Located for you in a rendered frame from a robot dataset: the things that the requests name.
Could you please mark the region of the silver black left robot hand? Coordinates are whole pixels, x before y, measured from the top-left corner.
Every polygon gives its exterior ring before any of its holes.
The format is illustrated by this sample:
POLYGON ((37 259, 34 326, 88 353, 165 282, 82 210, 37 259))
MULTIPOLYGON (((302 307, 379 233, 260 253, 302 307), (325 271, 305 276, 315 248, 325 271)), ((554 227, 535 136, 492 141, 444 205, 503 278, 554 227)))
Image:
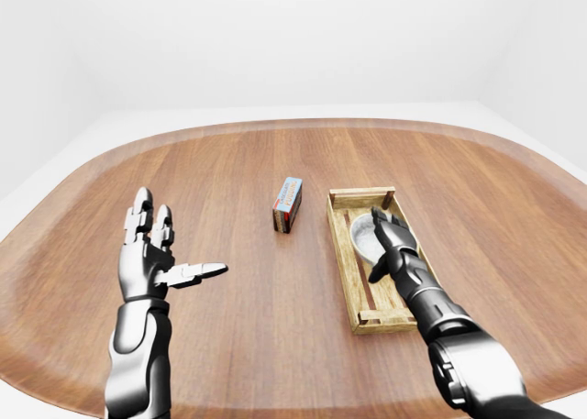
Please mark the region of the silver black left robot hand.
POLYGON ((127 210, 118 278, 125 301, 165 298, 170 287, 180 289, 201 283, 228 271, 224 263, 177 265, 172 255, 174 241, 172 211, 163 204, 153 212, 153 200, 146 187, 138 189, 133 206, 127 210))

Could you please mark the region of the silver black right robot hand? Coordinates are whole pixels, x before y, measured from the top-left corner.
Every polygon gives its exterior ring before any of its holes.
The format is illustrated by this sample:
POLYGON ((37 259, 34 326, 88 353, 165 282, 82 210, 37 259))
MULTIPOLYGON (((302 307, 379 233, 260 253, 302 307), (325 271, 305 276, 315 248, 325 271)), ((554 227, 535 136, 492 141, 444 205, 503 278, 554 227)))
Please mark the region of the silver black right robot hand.
POLYGON ((404 266, 404 255, 418 256, 417 242, 409 225, 397 215, 388 216, 379 208, 371 209, 374 234, 384 248, 384 254, 372 267, 368 281, 376 283, 385 275, 393 278, 404 266))

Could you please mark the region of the black bowl with pale inside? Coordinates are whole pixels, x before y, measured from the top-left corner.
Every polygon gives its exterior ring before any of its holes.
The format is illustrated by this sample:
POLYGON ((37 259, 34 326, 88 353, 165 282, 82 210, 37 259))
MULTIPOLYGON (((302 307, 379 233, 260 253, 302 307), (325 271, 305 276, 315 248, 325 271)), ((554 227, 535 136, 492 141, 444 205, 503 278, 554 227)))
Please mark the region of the black bowl with pale inside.
POLYGON ((384 245, 375 234, 376 225, 370 213, 356 217, 350 226, 350 237, 355 251, 367 263, 374 266, 388 248, 393 248, 393 242, 384 245))

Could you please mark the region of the wooden slat tray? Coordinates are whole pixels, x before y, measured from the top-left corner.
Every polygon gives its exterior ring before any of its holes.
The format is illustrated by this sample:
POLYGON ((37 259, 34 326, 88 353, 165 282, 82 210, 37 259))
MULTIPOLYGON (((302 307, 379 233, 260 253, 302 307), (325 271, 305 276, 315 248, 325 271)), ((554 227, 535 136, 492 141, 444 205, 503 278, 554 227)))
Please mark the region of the wooden slat tray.
POLYGON ((394 333, 416 329, 416 321, 400 297, 392 279, 370 284, 371 264, 355 249, 351 228, 371 208, 404 218, 394 187, 332 189, 327 199, 327 218, 338 261, 351 331, 356 335, 394 333))

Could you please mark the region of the printed pudding box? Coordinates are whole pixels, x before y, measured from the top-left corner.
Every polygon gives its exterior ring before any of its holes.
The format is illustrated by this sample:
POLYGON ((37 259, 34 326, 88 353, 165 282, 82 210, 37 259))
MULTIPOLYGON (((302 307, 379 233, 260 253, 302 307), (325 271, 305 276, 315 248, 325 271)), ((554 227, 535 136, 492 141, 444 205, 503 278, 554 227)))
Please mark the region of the printed pudding box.
POLYGON ((275 231, 289 234, 294 219, 302 202, 303 181, 287 177, 272 208, 273 227, 275 231))

